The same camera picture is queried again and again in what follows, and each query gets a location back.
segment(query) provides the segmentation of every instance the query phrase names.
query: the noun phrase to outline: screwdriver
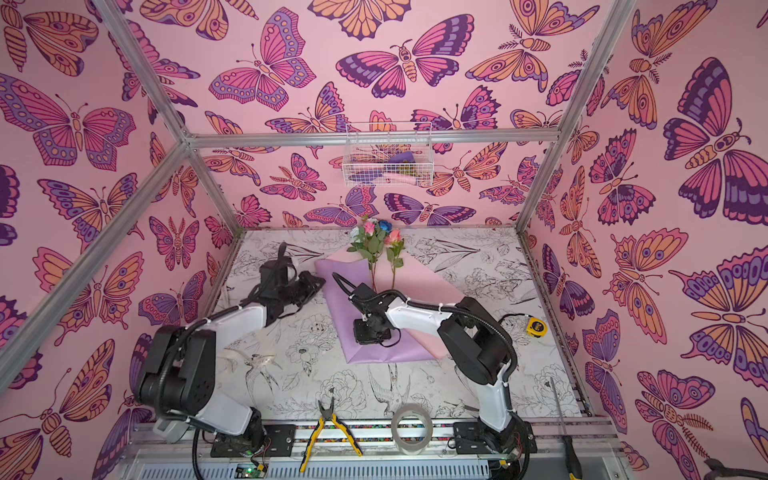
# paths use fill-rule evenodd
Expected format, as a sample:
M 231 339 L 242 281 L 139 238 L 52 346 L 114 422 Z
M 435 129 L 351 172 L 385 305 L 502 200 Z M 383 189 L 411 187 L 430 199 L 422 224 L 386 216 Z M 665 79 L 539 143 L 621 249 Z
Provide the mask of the screwdriver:
M 563 411 L 560 408 L 560 399 L 558 398 L 558 391 L 554 387 L 554 379 L 549 381 L 552 392 L 554 393 L 554 403 L 558 407 L 558 416 L 560 417 L 560 424 L 563 426 L 563 444 L 565 445 L 565 467 L 568 469 L 568 473 L 571 474 L 569 480 L 581 480 L 581 462 L 578 461 L 576 451 L 574 450 L 574 439 L 565 431 L 565 420 L 563 420 Z

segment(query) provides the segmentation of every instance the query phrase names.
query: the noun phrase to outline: butterfly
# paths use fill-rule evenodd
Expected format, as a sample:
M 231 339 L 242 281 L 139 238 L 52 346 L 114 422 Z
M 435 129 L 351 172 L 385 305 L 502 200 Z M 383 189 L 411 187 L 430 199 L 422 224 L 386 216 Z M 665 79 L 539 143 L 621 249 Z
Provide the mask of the butterfly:
M 205 226 L 210 231 L 210 241 L 214 247 L 221 249 L 222 245 L 232 243 L 232 232 L 222 220 L 205 217 Z
M 672 55 L 664 53 L 676 44 L 715 8 L 715 0 L 696 0 L 678 5 L 664 20 L 663 15 L 653 17 L 646 25 L 640 23 L 640 10 L 636 10 L 632 21 L 632 43 L 645 58 L 635 58 L 629 68 L 638 75 L 625 78 L 611 87 L 600 107 L 615 100 L 621 110 L 629 106 L 629 118 L 648 130 L 656 128 L 657 111 L 654 91 L 644 73 L 653 83 L 659 83 L 654 67 L 664 63 Z
M 315 196 L 312 194 L 316 194 L 318 190 L 326 190 L 326 185 L 322 181 L 317 180 L 320 177 L 317 170 L 309 168 L 306 165 L 306 160 L 301 155 L 291 155 L 290 167 L 296 178 L 293 177 L 287 168 L 279 166 L 278 168 L 285 177 L 270 176 L 270 178 L 276 182 L 285 183 L 267 185 L 266 187 L 261 187 L 261 191 L 267 195 L 280 195 L 289 200 L 301 197 L 302 200 L 312 201 L 315 200 Z
M 562 227 L 559 233 L 560 235 L 573 234 L 568 241 L 568 248 L 566 249 L 568 263 L 573 266 L 581 265 L 590 275 L 600 278 L 603 275 L 603 270 L 600 268 L 598 256 L 594 253 L 592 245 L 587 241 L 587 237 L 582 233 L 582 231 L 589 232 L 589 230 L 587 230 L 584 222 L 578 217 L 581 210 L 581 201 L 584 199 L 585 183 L 584 167 L 582 166 L 576 170 L 571 187 L 560 199 L 560 212 L 571 223 Z M 584 208 L 584 215 L 587 214 L 588 206 L 589 199 L 587 199 L 587 206 Z
M 760 313 L 742 315 L 742 312 L 750 308 L 768 286 L 766 271 L 768 271 L 768 247 L 759 250 L 756 248 L 752 253 L 744 253 L 741 257 L 723 260 L 717 266 L 717 274 L 713 271 L 702 271 L 687 275 L 670 270 L 670 273 L 683 282 L 683 293 L 718 312 L 693 312 L 692 316 L 711 322 L 725 322 L 706 326 L 691 335 L 690 341 L 693 343 L 693 348 L 690 352 L 681 355 L 682 358 L 703 356 L 707 360 L 726 365 L 734 358 L 734 372 L 741 375 L 744 381 L 768 390 L 768 372 L 763 368 L 768 361 L 768 344 L 741 325 L 751 323 L 747 320 L 750 316 L 761 316 L 766 312 L 763 308 Z
M 414 110 L 411 115 L 411 121 L 416 122 L 415 130 L 488 130 L 496 128 L 496 109 L 501 106 L 491 97 L 493 90 L 488 90 L 484 86 L 477 87 L 467 97 L 467 101 L 462 108 L 462 116 L 458 117 L 458 104 L 456 104 L 456 115 L 450 115 L 446 109 L 442 109 L 446 115 L 451 117 L 449 120 L 441 114 L 429 110 Z M 453 148 L 453 144 L 433 144 L 432 149 L 438 154 L 444 154 Z
M 296 215 L 283 211 L 283 222 L 288 228 L 309 228 L 309 225 L 305 225 L 304 222 Z
M 573 320 L 574 315 L 584 316 L 594 310 L 594 300 L 587 290 L 578 283 L 566 280 L 568 274 L 560 267 L 558 258 L 546 243 L 541 248 L 541 262 L 548 271 L 544 272 L 549 294 L 560 296 L 560 311 Z
M 8 123 L 35 132 L 32 138 L 46 165 L 72 165 L 85 147 L 94 167 L 116 171 L 117 147 L 128 145 L 128 135 L 136 130 L 131 114 L 117 108 L 97 108 L 83 118 L 73 111 L 70 121 L 49 96 L 6 74 L 0 74 L 0 108 Z
M 571 15 L 568 13 L 568 7 L 561 2 L 556 2 L 551 7 L 548 5 L 548 0 L 541 0 L 535 4 L 526 0 L 511 0 L 510 3 L 520 26 L 531 37 L 548 37 L 573 31 L 594 17 L 600 9 L 596 5 L 581 15 Z M 465 76 L 481 81 L 501 81 L 510 75 L 513 81 L 532 78 L 538 81 L 538 90 L 543 92 L 547 89 L 547 68 L 541 60 L 525 49 L 547 51 L 551 45 L 540 38 L 523 38 L 522 32 L 512 24 L 509 25 L 509 31 L 515 40 L 502 44 L 499 50 L 514 48 L 518 45 L 523 48 L 491 57 L 470 68 Z
M 411 50 L 406 48 L 411 40 L 406 40 L 400 46 L 390 47 L 399 49 L 397 55 L 387 51 L 361 51 L 339 60 L 336 70 L 342 77 L 363 88 L 376 81 L 371 90 L 376 98 L 387 95 L 405 97 L 406 77 L 415 82 L 417 69 L 430 87 L 436 87 L 446 75 L 456 73 L 456 60 L 431 55 L 460 56 L 472 38 L 473 30 L 475 18 L 472 15 L 456 15 L 430 28 Z
M 744 421 L 746 434 L 750 436 L 752 444 L 768 462 L 768 430 L 765 430 L 757 421 L 757 412 L 748 398 L 741 399 L 741 419 Z
M 519 205 L 525 201 L 525 194 L 531 189 L 539 165 L 533 157 L 523 158 L 518 165 L 518 179 L 508 178 L 509 185 L 493 187 L 480 192 L 480 198 L 489 198 L 491 202 L 500 200 L 504 205 Z
M 600 134 L 596 131 L 587 130 L 589 125 L 581 126 L 581 118 L 576 128 L 568 139 L 568 149 L 565 153 L 571 154 L 571 165 L 576 165 L 581 160 L 581 155 L 585 151 L 592 150 L 600 141 Z
M 205 117 L 208 119 L 210 126 L 214 128 L 219 135 L 242 135 L 243 129 L 240 125 L 224 118 L 221 115 L 216 115 L 212 111 L 206 111 Z M 225 149 L 226 153 L 234 157 L 239 157 L 241 154 L 270 154 L 280 147 L 228 147 Z
M 27 62 L 27 41 L 22 33 L 24 23 L 32 43 L 43 58 L 65 75 L 77 77 L 83 72 L 85 62 L 76 54 L 83 53 L 98 37 L 98 26 L 91 20 L 69 12 L 39 12 L 25 15 L 16 7 L 23 0 L 6 2 L 2 18 L 5 27 L 5 46 L 19 73 Z
M 626 442 L 620 442 L 621 450 L 624 452 L 624 454 L 627 456 L 627 460 L 629 461 L 629 466 L 636 472 L 642 472 L 643 470 L 647 470 L 648 460 L 645 459 L 640 453 L 635 450 L 632 445 L 626 443 Z
M 227 70 L 210 83 L 208 90 L 219 100 L 232 98 L 241 104 L 257 100 L 280 111 L 288 103 L 288 92 L 282 85 L 287 83 L 303 88 L 316 78 L 309 65 L 299 57 L 304 44 L 299 35 L 299 16 L 282 7 L 266 21 L 261 31 L 263 62 L 253 52 L 255 68 Z
M 246 0 L 227 0 L 227 3 L 240 13 L 259 19 Z M 142 17 L 153 22 L 191 27 L 200 20 L 205 5 L 208 5 L 208 9 L 195 32 L 207 40 L 222 40 L 229 30 L 229 22 L 220 0 L 193 0 L 192 2 L 144 0 L 139 12 Z
M 160 79 L 160 83 L 163 85 L 163 90 L 165 91 L 165 94 L 168 96 L 168 98 L 170 98 L 170 101 L 175 104 L 196 107 L 197 103 L 194 100 L 179 92 L 178 90 L 168 86 L 175 84 L 174 81 L 168 77 L 192 79 L 199 78 L 200 74 L 196 71 L 190 70 L 187 67 L 184 67 L 183 65 L 179 65 L 173 60 L 160 58 L 160 53 L 149 41 L 149 38 L 147 38 L 147 36 L 144 34 L 144 31 L 141 30 L 141 26 L 136 22 L 132 22 L 131 20 L 127 20 L 127 22 L 131 33 L 134 35 L 134 38 L 136 38 L 136 41 L 139 42 L 139 46 L 141 46 L 141 51 L 144 53 L 144 57 L 147 58 L 147 61 L 149 61 L 152 67 L 152 70 Z M 141 84 L 139 77 L 136 76 L 133 65 L 131 65 L 125 55 L 123 55 L 123 51 L 112 37 L 112 34 L 109 35 L 109 38 L 112 40 L 112 45 L 114 46 L 115 51 L 118 53 L 120 61 L 123 63 L 123 68 L 126 70 L 126 73 L 123 76 L 123 101 L 131 100 L 139 90 L 141 90 L 142 97 L 147 96 L 147 92 L 144 90 L 144 86 Z M 151 98 L 147 98 L 147 113 L 149 114 L 149 122 L 154 124 L 155 119 L 157 119 L 157 107 L 155 107 Z
M 349 124 L 344 112 L 344 103 L 341 97 L 336 93 L 336 87 L 329 81 L 320 90 L 315 102 L 315 115 L 310 114 L 309 108 L 306 109 L 309 115 L 306 118 L 275 118 L 268 120 L 264 124 L 279 131 L 281 134 L 314 134 L 329 132 L 348 132 L 360 131 Z M 312 154 L 317 158 L 317 151 L 323 147 L 307 147 L 312 150 Z
M 676 409 L 690 410 L 703 405 L 715 394 L 714 385 L 698 376 L 680 379 L 666 370 L 659 370 L 656 379 L 650 372 L 639 372 L 637 379 L 648 390 L 643 391 L 647 403 L 638 399 L 634 401 L 634 405 L 646 422 L 654 424 L 656 442 L 672 455 L 683 477 L 688 480 L 700 480 L 699 470 L 686 440 L 699 455 L 704 458 L 709 458 L 709 455 L 688 427 L 711 431 L 712 425 L 701 415 L 680 415 Z M 680 436 L 675 425 L 683 429 L 685 439 Z
M 576 334 L 568 335 L 568 332 L 566 332 L 565 342 L 568 344 L 568 350 L 571 352 L 571 355 L 576 355 L 578 350 L 578 338 L 576 337 Z
M 496 177 L 502 169 L 497 163 L 501 160 L 506 149 L 507 142 L 505 141 L 489 144 L 479 151 L 463 169 L 461 169 L 462 161 L 464 160 L 464 156 L 462 156 L 458 161 L 458 166 L 453 167 L 453 172 L 435 172 L 432 186 L 427 189 L 427 193 L 435 197 L 447 194 L 453 187 L 454 179 L 461 188 L 469 192 L 468 177 L 478 180 L 490 180 Z
M 23 478 L 24 480 L 32 478 L 43 450 L 42 434 L 48 435 L 48 442 L 56 453 L 64 457 L 72 457 L 72 437 L 69 429 L 64 425 L 64 420 L 87 422 L 98 417 L 107 408 L 112 397 L 112 385 L 107 383 L 107 380 L 113 357 L 114 340 L 108 339 L 86 360 L 62 399 L 58 413 L 53 410 L 56 405 L 56 389 L 54 389 L 53 403 L 40 415 L 33 417 L 22 413 L 0 420 L 4 422 L 14 417 L 24 416 L 41 421 L 39 428 L 0 438 L 0 464 L 5 466 L 3 470 L 5 478 Z M 71 371 L 72 369 L 67 369 L 61 379 L 63 380 Z
M 346 195 L 344 203 L 339 203 L 332 207 L 321 207 L 310 210 L 304 214 L 304 218 L 309 222 L 320 222 L 324 225 L 335 223 L 340 227 L 354 227 L 357 225 L 356 217 L 374 217 L 379 214 L 373 201 L 376 194 L 373 193 L 374 187 L 353 187 Z
M 581 335 L 584 340 L 584 349 L 592 356 L 592 360 L 584 364 L 587 383 L 600 393 L 603 408 L 614 420 L 616 430 L 626 434 L 627 409 L 621 398 L 621 390 L 611 375 L 614 367 L 619 363 L 617 360 L 614 365 L 611 365 L 621 340 L 619 315 L 608 309 L 603 318 L 598 318 L 594 329 L 582 330 Z
M 18 204 L 18 177 L 8 165 L 0 165 L 0 218 L 11 218 Z M 6 247 L 16 240 L 16 229 L 0 223 L 0 247 Z
M 107 434 L 107 438 L 104 440 L 101 451 L 96 458 L 92 480 L 104 480 L 104 478 L 107 478 L 109 473 L 118 466 L 125 449 L 131 442 L 131 435 L 136 431 L 135 427 L 139 423 L 150 422 L 154 416 L 151 410 L 139 407 L 134 396 L 138 388 L 141 369 L 144 367 L 144 362 L 147 360 L 147 354 L 151 347 L 152 337 L 146 333 L 139 335 L 134 351 L 131 354 L 129 382 L 131 383 L 133 395 L 125 396 L 125 393 L 123 394 L 125 398 L 123 404 L 118 409 L 118 413 L 124 406 L 128 408 L 118 417 L 118 420 Z
M 155 293 L 144 298 L 139 303 L 139 315 L 149 319 L 151 325 L 180 326 L 181 319 L 185 323 L 192 323 L 197 318 L 197 301 L 203 296 L 205 286 L 205 272 L 195 273 L 187 286 L 181 285 L 181 292 L 171 290 L 176 296 L 169 293 Z
M 272 218 L 268 210 L 259 206 L 259 199 L 253 194 L 243 197 L 240 208 L 242 210 L 235 207 L 235 218 L 242 228 L 255 228 L 259 223 L 268 222 Z
M 637 131 L 631 129 L 624 130 L 620 137 L 611 138 L 605 153 L 600 154 L 589 169 L 589 181 L 593 184 L 610 182 L 600 190 L 600 194 L 608 194 L 598 208 L 598 220 L 603 224 L 613 225 L 621 218 L 631 225 L 640 214 L 648 212 L 656 201 L 656 197 L 647 189 L 621 183 L 637 177 L 622 176 L 622 171 L 626 173 L 634 164 L 627 166 L 636 137 Z
M 613 293 L 614 300 L 619 306 L 627 307 L 630 316 L 643 333 L 650 335 L 654 342 L 666 344 L 667 332 L 661 314 L 654 299 L 642 284 L 646 283 L 649 276 L 661 276 L 649 275 L 647 272 L 670 261 L 683 248 L 688 234 L 681 232 L 679 228 L 672 231 L 664 228 L 646 233 L 639 240 L 629 236 L 619 242 L 613 234 L 611 239 L 616 243 L 614 252 L 619 271 L 614 273 L 611 287 L 603 290 L 603 294 Z
M 40 280 L 40 288 L 45 292 L 51 292 L 72 267 L 72 262 L 66 257 L 45 247 L 38 248 L 38 255 L 32 261 L 38 268 L 35 276 Z M 109 276 L 109 266 L 105 266 L 101 280 L 86 285 L 58 321 L 64 332 L 54 341 L 54 345 L 61 345 L 67 333 L 77 332 L 80 328 L 88 326 L 96 317 L 101 318 L 104 323 L 119 322 L 127 329 L 128 325 L 123 316 L 131 306 L 131 294 L 139 282 L 142 265 L 144 258 L 141 252 L 136 252 L 116 266 Z
M 125 202 L 133 197 L 138 189 L 136 174 L 128 174 L 118 180 L 106 198 L 104 198 L 106 187 L 101 189 L 100 197 L 98 192 L 91 188 L 96 194 L 94 198 L 83 190 L 58 180 L 41 178 L 38 180 L 38 185 L 42 187 L 43 193 L 48 195 L 48 199 L 54 204 L 59 215 L 67 220 L 74 219 L 72 230 L 78 234 L 81 241 L 80 253 L 85 252 L 85 249 L 96 240 L 107 223 L 112 221 Z M 131 233 L 137 233 L 142 239 L 144 238 L 136 224 L 128 232 L 129 235 Z
M 667 138 L 664 159 L 675 160 L 693 154 L 685 168 L 703 165 L 680 186 L 677 194 L 694 203 L 694 213 L 699 217 L 708 218 L 720 203 L 723 169 L 717 156 L 725 152 L 723 215 L 730 220 L 768 225 L 768 163 L 750 152 L 731 149 L 740 138 L 752 143 L 749 137 L 740 134 L 739 118 L 736 119 L 739 130 L 723 135 L 730 120 L 731 91 L 723 64 L 716 58 L 704 60 L 677 102 L 677 111 L 696 121 L 703 130 L 683 118 L 669 120 L 664 125 Z M 717 140 L 710 143 L 710 135 L 718 137 Z
M 509 115 L 509 119 L 512 121 L 512 126 L 515 128 L 556 128 L 563 117 L 562 110 L 556 111 L 549 117 L 540 111 L 537 111 L 536 113 L 541 114 L 541 116 L 544 117 L 544 120 L 539 120 L 539 118 L 530 111 L 520 109 L 513 110 Z M 518 145 L 520 146 L 525 144 L 527 144 L 527 141 L 518 142 Z
M 406 225 L 417 220 L 419 222 L 426 220 L 430 227 L 447 227 L 451 222 L 463 222 L 477 213 L 469 207 L 437 207 L 431 204 L 424 206 L 418 200 L 402 194 L 385 194 L 384 204 L 390 212 L 396 212 L 392 214 L 393 220 L 401 220 Z
M 552 173 L 552 176 L 547 182 L 547 187 L 544 189 L 544 193 L 541 195 L 541 200 L 536 204 L 536 217 L 539 220 L 544 221 L 544 225 L 549 227 L 549 231 L 554 230 L 554 210 L 552 210 L 552 204 L 554 201 L 552 193 L 560 184 L 560 179 L 563 177 L 563 167 L 558 165 L 558 169 Z
M 341 18 L 341 31 L 363 40 L 376 37 L 382 22 L 402 22 L 411 0 L 312 0 L 306 9 L 329 20 Z
M 184 229 L 186 220 L 181 219 L 181 225 L 178 230 L 174 224 L 174 219 L 168 217 L 168 227 L 163 225 L 163 222 L 159 221 L 155 217 L 149 217 L 149 226 L 152 233 L 157 237 L 157 252 L 160 255 L 165 255 L 165 266 L 169 270 L 174 269 L 174 265 L 183 264 L 184 268 L 189 268 L 195 249 L 195 237 L 197 232 L 200 231 L 200 222 L 195 220 L 190 223 L 187 229 Z

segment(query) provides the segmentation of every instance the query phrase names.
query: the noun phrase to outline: pink rose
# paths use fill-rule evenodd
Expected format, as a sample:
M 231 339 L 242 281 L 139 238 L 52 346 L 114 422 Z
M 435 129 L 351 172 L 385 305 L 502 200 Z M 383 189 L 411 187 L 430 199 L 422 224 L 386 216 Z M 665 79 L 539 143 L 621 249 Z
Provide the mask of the pink rose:
M 402 240 L 402 235 L 400 234 L 400 230 L 393 230 L 389 232 L 389 235 L 387 235 L 387 238 L 384 239 L 384 243 L 391 244 L 395 242 L 399 242 Z

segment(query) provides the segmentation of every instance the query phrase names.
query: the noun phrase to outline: tape roll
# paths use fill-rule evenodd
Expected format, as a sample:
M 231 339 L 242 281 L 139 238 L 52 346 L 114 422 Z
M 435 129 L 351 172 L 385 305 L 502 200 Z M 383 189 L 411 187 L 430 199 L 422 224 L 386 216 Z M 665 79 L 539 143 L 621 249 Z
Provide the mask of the tape roll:
M 406 442 L 400 438 L 400 435 L 397 432 L 397 425 L 400 424 L 400 421 L 403 420 L 403 418 L 410 416 L 415 416 L 417 419 L 421 420 L 421 422 L 424 424 L 424 428 L 426 429 L 424 438 L 418 442 Z M 406 403 L 400 407 L 400 409 L 395 412 L 395 415 L 392 417 L 391 428 L 392 440 L 395 441 L 397 449 L 406 455 L 418 455 L 427 448 L 429 441 L 432 439 L 432 419 L 429 418 L 429 413 L 417 403 Z

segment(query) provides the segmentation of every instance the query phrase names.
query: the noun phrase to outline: bird illustration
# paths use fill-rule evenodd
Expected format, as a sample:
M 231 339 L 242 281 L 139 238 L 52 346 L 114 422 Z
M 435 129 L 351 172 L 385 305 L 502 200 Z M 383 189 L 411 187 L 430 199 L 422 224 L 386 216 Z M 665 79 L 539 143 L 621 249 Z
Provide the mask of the bird illustration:
M 403 404 L 408 402 L 411 391 L 411 376 L 408 376 L 408 385 L 406 386 L 405 393 L 400 393 L 400 388 L 397 385 L 397 364 L 392 366 L 387 365 L 389 368 L 389 390 L 382 387 L 371 373 L 371 367 L 368 366 L 368 377 L 371 379 L 371 390 L 373 396 L 379 403 L 385 403 L 384 415 L 392 416 Z

